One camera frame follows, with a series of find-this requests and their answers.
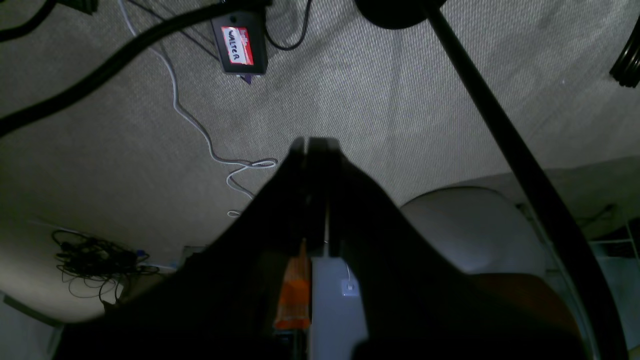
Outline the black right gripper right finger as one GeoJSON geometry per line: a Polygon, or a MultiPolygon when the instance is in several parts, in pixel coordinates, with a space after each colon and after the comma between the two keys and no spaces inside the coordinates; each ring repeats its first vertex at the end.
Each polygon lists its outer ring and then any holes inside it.
{"type": "Polygon", "coordinates": [[[329,205],[329,248],[358,280],[368,338],[355,360],[583,360],[578,326],[544,277],[462,272],[433,248],[336,139],[307,166],[329,205]]]}

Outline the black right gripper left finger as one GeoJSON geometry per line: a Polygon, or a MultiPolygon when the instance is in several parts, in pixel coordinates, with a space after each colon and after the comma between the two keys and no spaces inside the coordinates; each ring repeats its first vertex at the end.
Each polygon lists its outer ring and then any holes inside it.
{"type": "Polygon", "coordinates": [[[57,360],[288,360],[272,335],[290,256],[304,139],[240,218],[169,278],[105,315],[66,326],[57,360]]]}

